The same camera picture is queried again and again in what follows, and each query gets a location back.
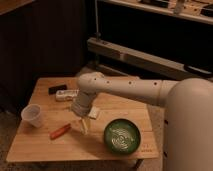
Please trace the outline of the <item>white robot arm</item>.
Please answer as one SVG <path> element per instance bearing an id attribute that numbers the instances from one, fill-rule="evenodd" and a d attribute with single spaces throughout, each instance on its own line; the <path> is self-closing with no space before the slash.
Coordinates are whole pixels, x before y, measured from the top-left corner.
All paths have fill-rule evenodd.
<path id="1" fill-rule="evenodd" d="M 77 87 L 71 110 L 79 117 L 89 114 L 100 93 L 164 108 L 165 170 L 213 171 L 213 82 L 202 78 L 121 80 L 92 72 L 79 76 Z"/>

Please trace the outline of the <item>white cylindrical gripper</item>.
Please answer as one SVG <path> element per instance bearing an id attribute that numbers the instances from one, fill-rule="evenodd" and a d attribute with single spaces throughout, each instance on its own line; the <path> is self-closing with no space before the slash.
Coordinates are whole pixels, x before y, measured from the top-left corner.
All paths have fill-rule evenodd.
<path id="1" fill-rule="evenodd" d="M 71 107 L 65 107 L 65 111 L 73 111 L 78 117 L 84 117 L 81 119 L 81 125 L 83 129 L 83 134 L 86 135 L 90 130 L 90 118 L 85 117 L 91 111 L 92 105 L 82 105 L 77 100 L 74 100 Z"/>

